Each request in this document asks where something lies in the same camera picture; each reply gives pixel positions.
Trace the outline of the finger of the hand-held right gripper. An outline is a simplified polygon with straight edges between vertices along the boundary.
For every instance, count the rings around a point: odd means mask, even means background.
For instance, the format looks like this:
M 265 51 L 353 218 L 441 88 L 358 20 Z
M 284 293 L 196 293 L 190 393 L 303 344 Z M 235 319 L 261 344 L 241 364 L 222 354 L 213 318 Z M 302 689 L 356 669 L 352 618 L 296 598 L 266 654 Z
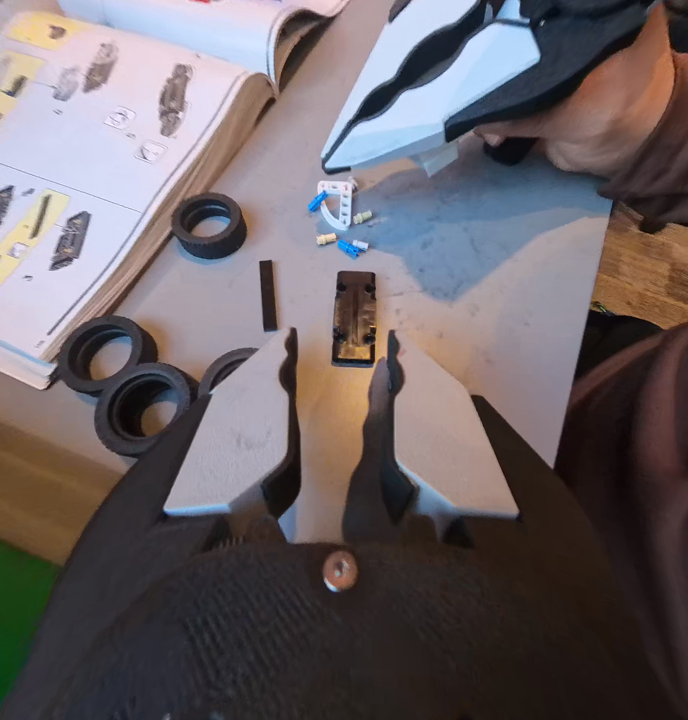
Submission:
M 444 146 L 448 120 L 539 60 L 528 26 L 510 21 L 486 25 L 440 75 L 396 92 L 382 110 L 343 130 L 323 155 L 324 173 L 374 167 Z
M 445 143 L 451 73 L 493 19 L 487 1 L 396 1 L 321 151 L 323 164 L 379 164 Z

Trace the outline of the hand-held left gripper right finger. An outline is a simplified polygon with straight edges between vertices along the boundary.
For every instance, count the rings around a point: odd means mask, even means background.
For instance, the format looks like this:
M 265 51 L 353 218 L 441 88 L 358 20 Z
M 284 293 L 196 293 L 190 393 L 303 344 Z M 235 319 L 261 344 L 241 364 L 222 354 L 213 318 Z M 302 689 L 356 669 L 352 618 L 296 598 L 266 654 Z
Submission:
M 434 521 L 516 520 L 519 507 L 466 387 L 391 330 L 393 458 L 414 486 L 413 511 Z

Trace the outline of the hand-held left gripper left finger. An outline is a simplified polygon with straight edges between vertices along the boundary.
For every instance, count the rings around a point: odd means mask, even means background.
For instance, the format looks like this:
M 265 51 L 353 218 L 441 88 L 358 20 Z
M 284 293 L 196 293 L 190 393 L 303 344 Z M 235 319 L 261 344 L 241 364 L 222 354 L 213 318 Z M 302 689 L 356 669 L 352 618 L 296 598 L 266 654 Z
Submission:
M 301 489 L 297 362 L 297 330 L 280 330 L 204 396 L 167 516 L 288 512 Z

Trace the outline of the black panel piece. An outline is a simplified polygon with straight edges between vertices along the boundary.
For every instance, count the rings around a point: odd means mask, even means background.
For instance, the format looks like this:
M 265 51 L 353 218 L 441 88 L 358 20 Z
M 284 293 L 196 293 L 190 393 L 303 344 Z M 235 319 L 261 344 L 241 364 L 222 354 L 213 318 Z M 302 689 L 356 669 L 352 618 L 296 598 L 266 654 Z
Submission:
M 334 297 L 331 364 L 373 367 L 376 333 L 375 273 L 340 271 Z
M 259 262 L 259 283 L 262 305 L 262 328 L 265 332 L 278 330 L 276 280 L 272 260 Z

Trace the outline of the white holed frame piece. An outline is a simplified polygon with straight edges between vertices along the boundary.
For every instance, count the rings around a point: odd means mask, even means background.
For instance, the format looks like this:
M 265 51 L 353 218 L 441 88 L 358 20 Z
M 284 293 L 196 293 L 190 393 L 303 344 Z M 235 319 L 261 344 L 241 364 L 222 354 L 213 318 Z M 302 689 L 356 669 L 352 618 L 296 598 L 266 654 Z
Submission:
M 323 194 L 319 211 L 327 224 L 338 231 L 346 231 L 352 223 L 352 198 L 354 186 L 350 181 L 319 181 L 317 195 Z M 327 200 L 334 198 L 338 202 L 338 214 L 331 213 Z

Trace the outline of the green plastic bin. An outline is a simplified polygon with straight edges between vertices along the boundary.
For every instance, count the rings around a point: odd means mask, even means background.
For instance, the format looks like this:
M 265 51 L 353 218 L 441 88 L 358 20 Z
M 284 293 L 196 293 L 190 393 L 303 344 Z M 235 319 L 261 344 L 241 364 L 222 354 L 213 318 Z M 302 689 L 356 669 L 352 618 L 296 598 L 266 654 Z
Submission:
M 0 706 L 24 665 L 59 571 L 0 540 Z

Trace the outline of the person's right forearm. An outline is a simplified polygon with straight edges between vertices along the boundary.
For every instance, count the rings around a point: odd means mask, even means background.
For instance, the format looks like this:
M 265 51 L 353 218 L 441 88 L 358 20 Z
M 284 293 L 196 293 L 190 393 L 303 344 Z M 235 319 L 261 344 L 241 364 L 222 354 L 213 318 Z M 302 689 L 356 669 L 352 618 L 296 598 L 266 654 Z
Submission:
M 688 226 L 688 2 L 665 1 L 675 81 L 656 129 L 599 195 L 640 215 Z

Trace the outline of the person's right hand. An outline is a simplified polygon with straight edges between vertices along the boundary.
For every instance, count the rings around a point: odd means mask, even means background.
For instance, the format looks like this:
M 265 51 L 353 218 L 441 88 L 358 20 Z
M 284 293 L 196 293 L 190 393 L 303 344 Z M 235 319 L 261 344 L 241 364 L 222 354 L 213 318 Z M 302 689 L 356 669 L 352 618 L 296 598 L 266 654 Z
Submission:
M 554 108 L 485 124 L 474 133 L 494 147 L 510 138 L 537 138 L 555 167 L 611 178 L 637 155 L 672 97 L 668 19 L 662 4 L 652 8 L 634 43 L 596 67 Z

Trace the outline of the black rubber tyre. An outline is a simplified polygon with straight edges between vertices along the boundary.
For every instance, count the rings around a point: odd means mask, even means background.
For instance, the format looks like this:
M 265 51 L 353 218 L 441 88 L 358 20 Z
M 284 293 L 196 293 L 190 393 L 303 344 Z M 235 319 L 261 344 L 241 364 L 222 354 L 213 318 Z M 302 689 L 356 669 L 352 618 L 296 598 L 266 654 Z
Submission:
M 196 229 L 209 221 L 221 227 L 209 234 Z M 247 224 L 240 205 L 221 193 L 200 193 L 180 202 L 172 213 L 171 233 L 190 256 L 219 260 L 237 252 L 247 238 Z
M 105 378 L 94 379 L 90 372 L 94 356 L 107 343 L 124 337 L 130 341 L 130 353 L 124 365 Z M 155 339 L 138 323 L 119 315 L 105 315 L 88 320 L 69 335 L 58 355 L 57 373 L 71 390 L 97 397 L 127 372 L 155 363 L 158 356 Z
M 110 452 L 139 458 L 168 432 L 197 394 L 198 382 L 173 365 L 161 362 L 135 365 L 105 384 L 94 415 L 96 434 Z M 163 395 L 173 401 L 175 411 L 166 426 L 147 434 L 144 414 Z
M 214 360 L 205 370 L 198 385 L 197 398 L 202 398 L 212 392 L 228 376 L 230 376 L 243 363 L 251 358 L 258 348 L 243 347 L 231 350 Z

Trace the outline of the person's black trousers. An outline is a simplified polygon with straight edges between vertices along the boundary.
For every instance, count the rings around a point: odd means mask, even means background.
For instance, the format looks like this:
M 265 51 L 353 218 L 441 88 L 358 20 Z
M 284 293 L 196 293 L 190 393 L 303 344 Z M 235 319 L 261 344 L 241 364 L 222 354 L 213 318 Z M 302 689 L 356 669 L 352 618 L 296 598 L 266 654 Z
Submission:
M 660 326 L 646 319 L 617 315 L 610 311 L 590 310 L 574 380 L 580 379 L 620 351 L 660 332 Z

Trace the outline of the person's brown hoodie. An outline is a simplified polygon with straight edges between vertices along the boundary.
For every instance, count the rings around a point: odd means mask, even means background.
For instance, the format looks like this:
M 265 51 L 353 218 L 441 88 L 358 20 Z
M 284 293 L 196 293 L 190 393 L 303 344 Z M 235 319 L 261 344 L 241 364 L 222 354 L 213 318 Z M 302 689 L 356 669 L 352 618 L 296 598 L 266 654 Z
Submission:
M 688 718 L 688 322 L 574 382 L 555 471 L 597 529 L 654 671 Z

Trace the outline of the open instruction booklet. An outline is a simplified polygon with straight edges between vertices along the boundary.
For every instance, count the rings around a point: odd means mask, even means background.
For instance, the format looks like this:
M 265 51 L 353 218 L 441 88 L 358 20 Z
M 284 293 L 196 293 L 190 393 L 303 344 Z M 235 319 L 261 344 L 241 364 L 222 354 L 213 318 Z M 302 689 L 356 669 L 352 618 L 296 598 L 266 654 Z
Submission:
M 0 1 L 0 373 L 36 390 L 347 1 Z

